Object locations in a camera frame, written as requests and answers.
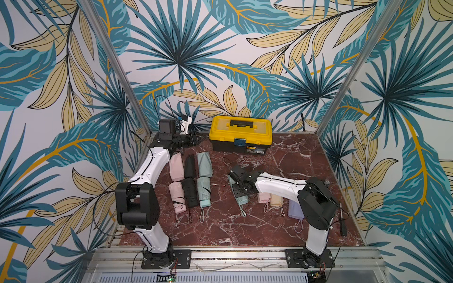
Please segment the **mint sleeved umbrella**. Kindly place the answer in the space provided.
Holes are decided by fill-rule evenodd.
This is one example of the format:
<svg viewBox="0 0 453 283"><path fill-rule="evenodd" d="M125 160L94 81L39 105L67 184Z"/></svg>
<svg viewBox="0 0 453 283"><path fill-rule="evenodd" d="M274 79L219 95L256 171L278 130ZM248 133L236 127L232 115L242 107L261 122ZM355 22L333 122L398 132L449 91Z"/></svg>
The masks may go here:
<svg viewBox="0 0 453 283"><path fill-rule="evenodd" d="M209 177L197 179L199 205L201 208L211 206L211 180Z"/></svg>
<svg viewBox="0 0 453 283"><path fill-rule="evenodd" d="M231 177L228 177L228 180L237 204L239 206L247 204L249 202L248 195L240 190L239 185Z"/></svg>

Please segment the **pink umbrella sleeve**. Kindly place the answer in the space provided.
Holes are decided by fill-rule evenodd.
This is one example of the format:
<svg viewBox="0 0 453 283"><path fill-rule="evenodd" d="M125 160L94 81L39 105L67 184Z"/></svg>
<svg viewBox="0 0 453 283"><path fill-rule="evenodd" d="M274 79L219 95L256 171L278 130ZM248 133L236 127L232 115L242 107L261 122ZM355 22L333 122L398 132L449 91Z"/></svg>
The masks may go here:
<svg viewBox="0 0 453 283"><path fill-rule="evenodd" d="M169 174L174 182L185 179L184 164L181 153L174 154L169 161Z"/></svg>

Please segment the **black sleeved umbrella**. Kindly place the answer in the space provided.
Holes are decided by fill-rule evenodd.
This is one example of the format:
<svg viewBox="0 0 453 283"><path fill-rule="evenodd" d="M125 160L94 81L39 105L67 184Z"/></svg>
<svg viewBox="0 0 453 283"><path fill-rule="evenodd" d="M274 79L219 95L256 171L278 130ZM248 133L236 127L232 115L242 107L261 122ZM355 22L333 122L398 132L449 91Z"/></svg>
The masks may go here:
<svg viewBox="0 0 453 283"><path fill-rule="evenodd" d="M181 185L184 191L184 198L186 200L186 206L188 208L194 208L199 205L198 191L193 178L186 178L181 181Z"/></svg>

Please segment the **mint umbrella sleeve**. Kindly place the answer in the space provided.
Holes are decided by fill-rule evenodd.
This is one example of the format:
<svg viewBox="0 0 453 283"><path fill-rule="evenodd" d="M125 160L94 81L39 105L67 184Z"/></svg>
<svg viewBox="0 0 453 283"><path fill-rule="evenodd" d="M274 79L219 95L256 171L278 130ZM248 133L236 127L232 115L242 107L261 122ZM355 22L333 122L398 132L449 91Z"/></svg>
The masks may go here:
<svg viewBox="0 0 453 283"><path fill-rule="evenodd" d="M210 153L197 153L197 161L199 177L211 178L213 176L213 168Z"/></svg>

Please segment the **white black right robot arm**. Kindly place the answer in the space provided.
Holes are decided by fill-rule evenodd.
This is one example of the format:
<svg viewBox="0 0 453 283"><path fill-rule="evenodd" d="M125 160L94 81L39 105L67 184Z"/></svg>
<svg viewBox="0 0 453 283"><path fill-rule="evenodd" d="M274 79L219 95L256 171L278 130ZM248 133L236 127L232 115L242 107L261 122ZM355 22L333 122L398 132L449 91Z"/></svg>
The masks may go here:
<svg viewBox="0 0 453 283"><path fill-rule="evenodd" d="M315 177L295 180L262 171L247 172L238 165L230 169L228 175L236 196L270 193L297 202L309 224L304 249L316 256L324 253L329 230L340 205L323 181Z"/></svg>

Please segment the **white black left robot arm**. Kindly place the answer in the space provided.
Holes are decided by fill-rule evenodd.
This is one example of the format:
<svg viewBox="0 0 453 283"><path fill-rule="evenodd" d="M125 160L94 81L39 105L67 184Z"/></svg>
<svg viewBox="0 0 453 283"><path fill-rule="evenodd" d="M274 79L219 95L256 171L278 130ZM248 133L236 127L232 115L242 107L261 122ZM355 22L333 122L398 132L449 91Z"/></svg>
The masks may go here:
<svg viewBox="0 0 453 283"><path fill-rule="evenodd" d="M145 161L131 180L120 182L115 189L118 223L145 243L143 262L162 269L176 263L176 256L170 238L159 224L155 185L173 153L197 144L197 136L189 132L191 124L192 118L185 115L160 120Z"/></svg>

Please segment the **pink sleeved umbrella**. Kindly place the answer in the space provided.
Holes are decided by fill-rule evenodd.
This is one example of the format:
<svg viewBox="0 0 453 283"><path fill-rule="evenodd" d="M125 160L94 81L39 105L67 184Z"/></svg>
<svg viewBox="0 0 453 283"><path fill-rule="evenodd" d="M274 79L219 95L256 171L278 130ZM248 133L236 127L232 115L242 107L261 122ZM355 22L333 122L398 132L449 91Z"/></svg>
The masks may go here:
<svg viewBox="0 0 453 283"><path fill-rule="evenodd" d="M271 200L271 194L270 193L263 193L263 192L260 192L258 194L258 202L261 203L261 204L266 204L266 203L269 203Z"/></svg>

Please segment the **beige sleeved umbrella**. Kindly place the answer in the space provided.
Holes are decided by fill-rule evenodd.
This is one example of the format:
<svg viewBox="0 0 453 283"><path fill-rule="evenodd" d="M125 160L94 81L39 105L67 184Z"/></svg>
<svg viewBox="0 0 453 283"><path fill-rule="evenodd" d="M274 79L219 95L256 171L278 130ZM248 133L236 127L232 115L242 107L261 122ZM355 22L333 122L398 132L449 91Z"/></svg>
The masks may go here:
<svg viewBox="0 0 453 283"><path fill-rule="evenodd" d="M282 207L284 204L284 198L278 195L271 194L270 195L270 206L271 207Z"/></svg>

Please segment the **yellow black toolbox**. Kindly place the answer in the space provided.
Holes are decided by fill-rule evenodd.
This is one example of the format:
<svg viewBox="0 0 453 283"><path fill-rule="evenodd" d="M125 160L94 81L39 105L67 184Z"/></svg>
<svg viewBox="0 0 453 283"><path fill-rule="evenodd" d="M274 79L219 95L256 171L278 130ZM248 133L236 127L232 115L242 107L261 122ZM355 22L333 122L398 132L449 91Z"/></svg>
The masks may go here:
<svg viewBox="0 0 453 283"><path fill-rule="evenodd" d="M217 152L264 155L273 143L273 130L266 119L216 116L209 138Z"/></svg>

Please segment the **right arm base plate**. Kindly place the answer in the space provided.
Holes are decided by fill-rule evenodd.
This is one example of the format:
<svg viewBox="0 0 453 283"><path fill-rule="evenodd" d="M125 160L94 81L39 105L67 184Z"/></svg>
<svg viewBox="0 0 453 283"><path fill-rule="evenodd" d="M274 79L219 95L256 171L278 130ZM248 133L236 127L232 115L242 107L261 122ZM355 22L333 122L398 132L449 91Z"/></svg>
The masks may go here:
<svg viewBox="0 0 453 283"><path fill-rule="evenodd" d="M321 255L310 252L307 248L284 250L288 268L333 268L335 267L334 257L331 250L325 249Z"/></svg>

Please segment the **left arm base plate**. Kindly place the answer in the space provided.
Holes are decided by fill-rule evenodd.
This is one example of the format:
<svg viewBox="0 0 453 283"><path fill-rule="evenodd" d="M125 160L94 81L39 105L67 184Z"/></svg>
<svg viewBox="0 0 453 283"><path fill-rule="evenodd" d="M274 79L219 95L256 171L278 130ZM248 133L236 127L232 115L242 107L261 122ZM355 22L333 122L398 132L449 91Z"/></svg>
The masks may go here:
<svg viewBox="0 0 453 283"><path fill-rule="evenodd" d="M161 254L153 254L145 251L141 269L157 270L157 269L182 269L190 268L192 258L191 250L168 250Z"/></svg>

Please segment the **black handled screwdriver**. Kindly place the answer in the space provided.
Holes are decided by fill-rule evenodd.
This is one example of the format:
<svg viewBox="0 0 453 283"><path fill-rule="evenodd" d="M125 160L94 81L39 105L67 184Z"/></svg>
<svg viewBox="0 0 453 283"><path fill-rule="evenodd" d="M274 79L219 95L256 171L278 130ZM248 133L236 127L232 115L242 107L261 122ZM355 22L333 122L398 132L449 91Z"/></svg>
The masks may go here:
<svg viewBox="0 0 453 283"><path fill-rule="evenodd" d="M340 224L340 234L342 237L346 237L348 235L348 229L345 224L345 217L344 217L344 210L342 208L342 204L340 204L340 219L339 219L339 224Z"/></svg>

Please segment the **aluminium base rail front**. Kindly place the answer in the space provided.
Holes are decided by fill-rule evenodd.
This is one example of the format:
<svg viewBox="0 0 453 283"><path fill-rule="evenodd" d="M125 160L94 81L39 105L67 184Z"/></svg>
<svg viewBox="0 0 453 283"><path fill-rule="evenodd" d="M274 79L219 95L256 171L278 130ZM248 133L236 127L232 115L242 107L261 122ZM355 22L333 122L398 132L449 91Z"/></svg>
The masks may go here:
<svg viewBox="0 0 453 283"><path fill-rule="evenodd" d="M328 283L390 283L381 253L374 247L332 247L335 267L289 268L284 247L191 246L190 266L176 269L176 283L307 283L323 272ZM84 283L164 282L169 270L143 270L140 246L112 246L97 250Z"/></svg>

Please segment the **aluminium frame rail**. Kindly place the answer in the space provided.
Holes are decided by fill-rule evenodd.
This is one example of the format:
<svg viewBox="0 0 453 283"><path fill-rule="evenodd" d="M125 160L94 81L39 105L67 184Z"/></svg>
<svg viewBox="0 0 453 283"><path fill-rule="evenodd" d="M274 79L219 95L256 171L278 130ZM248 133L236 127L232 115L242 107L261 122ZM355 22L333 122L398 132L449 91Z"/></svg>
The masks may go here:
<svg viewBox="0 0 453 283"><path fill-rule="evenodd" d="M93 1L81 0L80 5L84 10L88 22L91 24L94 30L94 33L98 36L100 44L106 53L106 57L108 60L110 60L113 71L117 75L117 78L119 79L126 93L126 96L131 103L132 109L136 112L140 124L144 128L147 137L151 137L152 130L148 125L147 119L143 114L143 111L140 108L139 101L133 91L132 85L130 84L130 81L128 80L127 75L120 63L116 51L114 50L113 44L107 34L107 30L103 26L101 18L93 4Z"/></svg>
<svg viewBox="0 0 453 283"><path fill-rule="evenodd" d="M357 73L360 71L361 67L364 65L364 63L370 56L371 52L379 42L381 36L386 30L387 25L390 23L394 14L398 11L398 8L401 5L401 3L402 0L389 1L389 4L383 10L382 16L376 22L376 27L370 33L369 39L364 43L361 52L358 54L357 59L355 60L350 71L348 72L348 75L346 76L344 82L339 88L336 97L331 101L329 108L325 112L323 120L321 121L318 129L315 132L318 137L321 137L326 132L326 128L329 121L334 116L336 109L342 102L344 96L346 95L346 92L348 91L350 85L353 83Z"/></svg>

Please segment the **aluminium frame rail right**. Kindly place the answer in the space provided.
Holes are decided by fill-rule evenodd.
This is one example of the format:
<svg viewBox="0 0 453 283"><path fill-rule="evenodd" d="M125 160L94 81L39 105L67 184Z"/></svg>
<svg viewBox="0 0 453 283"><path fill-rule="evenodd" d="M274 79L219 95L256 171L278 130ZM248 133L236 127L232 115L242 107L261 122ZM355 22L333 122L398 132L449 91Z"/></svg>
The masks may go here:
<svg viewBox="0 0 453 283"><path fill-rule="evenodd" d="M387 25L390 23L394 14L398 11L398 8L401 5L401 3L402 0L389 1L389 4L383 10L382 16L376 22L376 27L370 33L369 39L364 43L361 52L358 54L357 59L355 60L350 71L348 72L348 75L346 76L344 82L339 88L336 97L331 101L329 108L325 112L323 120L321 121L318 129L315 132L318 137L321 137L326 132L326 128L329 121L334 116L336 109L342 102L344 96L346 95L346 92L348 91L350 85L353 83L357 73L360 71L361 67L364 65L364 63L370 56L371 52L379 42L381 36L386 30Z"/></svg>

